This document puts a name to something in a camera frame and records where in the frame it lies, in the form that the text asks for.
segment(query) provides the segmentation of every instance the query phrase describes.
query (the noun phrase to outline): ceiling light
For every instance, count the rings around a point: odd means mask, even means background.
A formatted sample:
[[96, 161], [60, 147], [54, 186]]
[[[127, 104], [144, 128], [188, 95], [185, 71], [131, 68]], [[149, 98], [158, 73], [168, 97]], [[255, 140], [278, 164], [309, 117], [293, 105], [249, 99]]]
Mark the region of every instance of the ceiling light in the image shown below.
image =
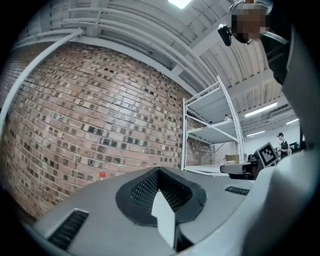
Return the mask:
[[185, 8], [192, 0], [169, 0], [169, 3], [175, 5], [176, 7], [183, 9]]
[[249, 134], [249, 135], [247, 135], [247, 137], [253, 137], [254, 135], [256, 135], [256, 134], [262, 134], [262, 133], [264, 133], [265, 132], [265, 130], [263, 130], [263, 131], [259, 131], [259, 132], [256, 132], [256, 133], [253, 133], [253, 134]]
[[287, 122], [286, 125], [290, 125], [291, 123], [296, 122], [296, 121], [298, 121], [298, 120], [299, 120], [299, 119], [297, 118], [297, 119], [295, 119], [295, 120], [292, 120], [292, 121], [290, 121], [290, 122]]
[[266, 111], [266, 110], [269, 110], [269, 109], [271, 109], [271, 108], [274, 108], [277, 104], [278, 104], [278, 103], [275, 102], [275, 103], [273, 103], [273, 104], [271, 104], [271, 105], [269, 105], [269, 106], [265, 106], [265, 107], [260, 108], [260, 109], [258, 109], [258, 110], [256, 110], [256, 111], [253, 111], [253, 112], [250, 112], [250, 113], [248, 113], [248, 114], [245, 114], [245, 117], [246, 117], [246, 118], [247, 118], [247, 117], [251, 117], [251, 116], [253, 116], [253, 115], [255, 115], [255, 114], [258, 114], [258, 113], [260, 113], [260, 112], [262, 112], [262, 111]]

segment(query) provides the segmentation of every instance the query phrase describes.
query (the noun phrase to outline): white metal shelving unit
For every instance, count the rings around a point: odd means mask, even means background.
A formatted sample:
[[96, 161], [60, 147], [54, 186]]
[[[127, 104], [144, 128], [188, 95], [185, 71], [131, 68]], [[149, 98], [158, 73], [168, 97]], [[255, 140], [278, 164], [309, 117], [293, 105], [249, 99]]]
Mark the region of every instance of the white metal shelving unit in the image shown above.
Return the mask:
[[[181, 170], [210, 176], [227, 176], [220, 172], [220, 165], [187, 166], [187, 139], [195, 139], [209, 145], [236, 142], [240, 163], [244, 163], [244, 138], [238, 113], [228, 91], [220, 79], [218, 82], [199, 92], [192, 98], [183, 99], [183, 131]], [[225, 115], [232, 117], [227, 121]], [[187, 118], [193, 119], [205, 127], [188, 129]]]

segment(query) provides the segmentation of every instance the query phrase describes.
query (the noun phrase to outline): person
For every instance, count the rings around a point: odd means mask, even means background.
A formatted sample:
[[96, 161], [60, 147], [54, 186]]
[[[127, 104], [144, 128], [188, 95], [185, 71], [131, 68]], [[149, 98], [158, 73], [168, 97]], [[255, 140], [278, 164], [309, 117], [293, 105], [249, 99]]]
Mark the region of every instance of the person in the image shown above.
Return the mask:
[[[292, 26], [280, 10], [278, 1], [239, 0], [230, 7], [229, 12], [232, 34], [242, 43], [260, 41], [274, 79], [283, 85], [288, 72]], [[280, 43], [264, 35], [265, 32], [272, 32], [288, 43]]]
[[288, 156], [288, 142], [285, 141], [284, 138], [284, 134], [282, 132], [280, 132], [277, 137], [279, 137], [279, 140], [281, 141], [281, 148], [279, 148], [279, 152], [280, 152], [280, 158], [283, 159], [286, 156]]

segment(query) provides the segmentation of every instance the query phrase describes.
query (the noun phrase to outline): black grille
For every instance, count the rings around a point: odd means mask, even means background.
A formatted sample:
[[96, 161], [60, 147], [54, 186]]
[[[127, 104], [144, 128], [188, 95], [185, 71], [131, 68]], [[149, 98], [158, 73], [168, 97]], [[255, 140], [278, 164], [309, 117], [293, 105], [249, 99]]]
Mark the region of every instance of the black grille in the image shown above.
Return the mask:
[[156, 194], [158, 193], [158, 171], [143, 182], [136, 185], [131, 191], [130, 196], [134, 204], [147, 213], [151, 214]]
[[59, 226], [58, 229], [50, 236], [48, 241], [62, 250], [66, 250], [88, 216], [89, 213], [87, 212], [74, 210], [61, 224], [61, 226]]
[[163, 197], [174, 212], [179, 210], [192, 197], [190, 188], [163, 172], [159, 173], [158, 184]]
[[157, 227], [152, 207], [158, 191], [175, 213], [177, 224], [193, 221], [203, 209], [207, 194], [198, 184], [164, 167], [154, 167], [125, 184], [115, 195], [120, 211], [137, 225]]
[[234, 193], [234, 194], [238, 194], [238, 195], [243, 195], [246, 196], [249, 193], [249, 189], [244, 189], [244, 188], [238, 188], [238, 187], [234, 187], [234, 186], [228, 186], [225, 191]]

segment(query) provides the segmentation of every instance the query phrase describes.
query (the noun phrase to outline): white ceiling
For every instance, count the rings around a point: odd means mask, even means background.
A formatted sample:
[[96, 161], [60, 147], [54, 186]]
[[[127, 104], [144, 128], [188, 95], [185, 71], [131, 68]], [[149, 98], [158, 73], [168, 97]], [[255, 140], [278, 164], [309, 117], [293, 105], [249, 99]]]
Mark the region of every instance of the white ceiling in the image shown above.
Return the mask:
[[[295, 114], [273, 79], [261, 43], [233, 40], [227, 47], [218, 34], [219, 24], [231, 23], [232, 3], [193, 0], [179, 9], [168, 0], [52, 0], [19, 39], [81, 27], [87, 37], [113, 41], [149, 56], [197, 92], [216, 82], [219, 75], [244, 136], [284, 126]], [[277, 108], [245, 118], [245, 113], [274, 102]]]

